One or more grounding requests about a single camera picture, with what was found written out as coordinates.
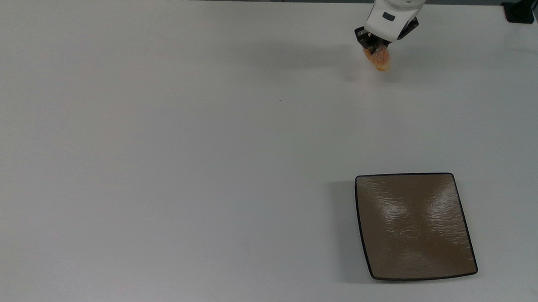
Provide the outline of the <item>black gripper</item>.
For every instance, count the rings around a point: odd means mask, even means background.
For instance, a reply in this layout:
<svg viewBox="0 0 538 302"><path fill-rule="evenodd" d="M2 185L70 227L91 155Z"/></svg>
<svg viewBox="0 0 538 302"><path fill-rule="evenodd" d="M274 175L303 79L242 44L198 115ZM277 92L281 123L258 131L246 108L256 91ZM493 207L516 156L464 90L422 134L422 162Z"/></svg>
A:
<svg viewBox="0 0 538 302"><path fill-rule="evenodd" d="M403 39L405 36L415 30L418 25L419 21L416 17L414 17L414 19L412 19L412 21L410 21L400 32L397 39ZM358 43L363 47L363 49L366 49L366 55L372 56L379 47L381 47L382 50L386 50L388 45L391 43L388 40L381 39L380 37L371 34L369 31L364 29L364 27L357 28L354 33Z"/></svg>

